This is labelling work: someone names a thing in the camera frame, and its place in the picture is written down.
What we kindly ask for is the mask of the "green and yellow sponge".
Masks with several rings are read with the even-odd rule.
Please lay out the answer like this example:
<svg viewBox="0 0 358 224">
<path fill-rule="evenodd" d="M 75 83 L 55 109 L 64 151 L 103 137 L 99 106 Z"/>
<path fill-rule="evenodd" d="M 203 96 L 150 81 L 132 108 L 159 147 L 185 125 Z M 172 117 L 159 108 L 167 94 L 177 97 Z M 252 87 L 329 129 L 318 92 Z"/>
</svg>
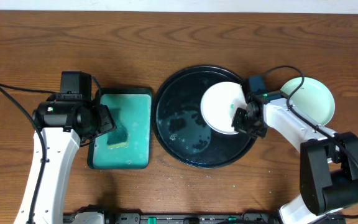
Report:
<svg viewBox="0 0 358 224">
<path fill-rule="evenodd" d="M 126 147 L 128 144 L 128 132 L 126 127 L 122 123 L 120 116 L 120 109 L 110 109 L 110 113 L 116 125 L 115 130 L 108 133 L 107 146 L 108 149 L 114 149 L 117 147 Z"/>
</svg>

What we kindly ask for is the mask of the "white plate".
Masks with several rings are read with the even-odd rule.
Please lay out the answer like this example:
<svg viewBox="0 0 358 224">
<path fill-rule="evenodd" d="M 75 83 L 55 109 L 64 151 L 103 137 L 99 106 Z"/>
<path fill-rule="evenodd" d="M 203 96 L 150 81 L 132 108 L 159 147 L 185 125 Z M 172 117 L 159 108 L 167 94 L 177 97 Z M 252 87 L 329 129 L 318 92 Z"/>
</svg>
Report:
<svg viewBox="0 0 358 224">
<path fill-rule="evenodd" d="M 234 82 L 220 82 L 209 87 L 201 98 L 200 110 L 206 124 L 213 130 L 226 135 L 238 132 L 232 121 L 238 108 L 246 109 L 241 85 Z"/>
</svg>

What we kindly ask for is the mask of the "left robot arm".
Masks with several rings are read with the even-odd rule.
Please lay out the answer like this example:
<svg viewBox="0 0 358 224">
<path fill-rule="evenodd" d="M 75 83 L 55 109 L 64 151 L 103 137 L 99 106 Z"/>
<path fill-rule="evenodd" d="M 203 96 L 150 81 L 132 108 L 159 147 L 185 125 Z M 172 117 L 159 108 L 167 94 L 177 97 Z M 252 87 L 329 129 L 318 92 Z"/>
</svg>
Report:
<svg viewBox="0 0 358 224">
<path fill-rule="evenodd" d="M 106 105 L 58 93 L 33 112 L 34 155 L 16 223 L 63 223 L 68 179 L 81 144 L 116 128 Z"/>
</svg>

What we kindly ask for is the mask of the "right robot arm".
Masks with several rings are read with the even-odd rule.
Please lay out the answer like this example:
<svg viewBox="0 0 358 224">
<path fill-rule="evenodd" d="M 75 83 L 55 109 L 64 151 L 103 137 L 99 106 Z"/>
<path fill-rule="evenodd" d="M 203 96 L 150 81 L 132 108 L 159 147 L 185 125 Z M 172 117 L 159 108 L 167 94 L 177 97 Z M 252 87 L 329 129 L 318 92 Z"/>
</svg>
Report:
<svg viewBox="0 0 358 224">
<path fill-rule="evenodd" d="M 273 128 L 300 153 L 300 195 L 279 209 L 280 223 L 357 219 L 358 137 L 318 124 L 279 91 L 246 102 L 235 110 L 235 131 L 262 138 Z"/>
</svg>

